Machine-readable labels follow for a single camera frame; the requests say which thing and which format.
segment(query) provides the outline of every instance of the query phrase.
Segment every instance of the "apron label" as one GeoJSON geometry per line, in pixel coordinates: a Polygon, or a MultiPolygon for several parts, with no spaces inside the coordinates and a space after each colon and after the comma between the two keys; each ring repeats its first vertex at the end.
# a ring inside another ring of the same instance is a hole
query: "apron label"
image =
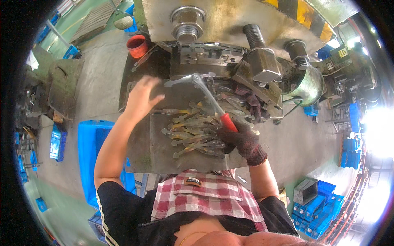
{"type": "Polygon", "coordinates": [[[195,185],[201,187],[201,182],[196,178],[189,177],[189,178],[185,178],[185,185],[195,185]]]}

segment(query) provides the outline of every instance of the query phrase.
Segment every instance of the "work glove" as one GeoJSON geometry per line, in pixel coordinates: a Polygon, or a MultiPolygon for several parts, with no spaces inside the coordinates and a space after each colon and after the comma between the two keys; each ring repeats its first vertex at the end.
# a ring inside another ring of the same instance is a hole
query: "work glove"
{"type": "Polygon", "coordinates": [[[226,127],[217,130],[217,136],[222,140],[226,147],[224,153],[228,154],[238,149],[238,153],[246,159],[249,166],[258,166],[267,159],[267,153],[261,148],[258,143],[258,136],[253,134],[250,127],[239,121],[233,120],[238,132],[231,131],[226,127]]]}

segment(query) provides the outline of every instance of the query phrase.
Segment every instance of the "forearm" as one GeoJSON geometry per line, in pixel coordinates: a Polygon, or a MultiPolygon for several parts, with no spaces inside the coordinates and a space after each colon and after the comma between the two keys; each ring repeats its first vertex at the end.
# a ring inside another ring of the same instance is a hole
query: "forearm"
{"type": "Polygon", "coordinates": [[[111,129],[98,153],[94,182],[96,189],[105,181],[122,185],[120,174],[126,157],[127,142],[137,122],[121,115],[111,129]]]}
{"type": "Polygon", "coordinates": [[[279,196],[278,184],[273,175],[269,161],[258,166],[249,166],[252,194],[261,201],[268,196],[279,196]]]}

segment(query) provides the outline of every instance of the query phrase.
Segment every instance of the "red plaid apron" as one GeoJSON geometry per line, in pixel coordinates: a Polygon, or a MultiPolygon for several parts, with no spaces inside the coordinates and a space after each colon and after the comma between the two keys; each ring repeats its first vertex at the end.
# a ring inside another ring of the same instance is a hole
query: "red plaid apron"
{"type": "Polygon", "coordinates": [[[178,212],[200,211],[212,216],[246,218],[255,223],[257,231],[268,232],[252,193],[238,183],[229,170],[221,172],[222,176],[187,169],[159,183],[151,220],[167,218],[178,212]],[[190,177],[198,179],[201,187],[185,185],[185,179],[190,177]]]}

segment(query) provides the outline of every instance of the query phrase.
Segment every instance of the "metal workbench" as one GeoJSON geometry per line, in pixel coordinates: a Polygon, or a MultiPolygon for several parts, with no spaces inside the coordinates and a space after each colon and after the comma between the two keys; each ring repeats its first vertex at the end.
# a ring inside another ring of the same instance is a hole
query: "metal workbench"
{"type": "MultiPolygon", "coordinates": [[[[160,77],[163,83],[169,79],[170,53],[161,48],[158,49],[135,72],[131,72],[131,68],[136,59],[130,55],[127,58],[119,97],[119,110],[124,109],[126,98],[128,97],[127,85],[129,82],[137,82],[143,75],[160,77]]],[[[209,71],[194,72],[204,74],[209,71]]],[[[197,102],[204,99],[201,90],[194,88],[192,84],[179,84],[168,88],[164,87],[163,83],[152,92],[152,98],[159,93],[166,94],[165,99],[156,105],[154,109],[186,109],[189,108],[190,101],[197,102]]],[[[225,159],[205,155],[197,151],[186,153],[180,158],[174,159],[174,152],[181,151],[184,146],[172,146],[172,139],[161,133],[163,128],[167,128],[172,123],[172,118],[174,117],[177,117],[177,115],[147,115],[137,124],[127,145],[126,157],[130,161],[130,166],[125,167],[127,172],[174,174],[188,168],[207,172],[247,166],[246,161],[237,151],[226,155],[225,159]]]]}

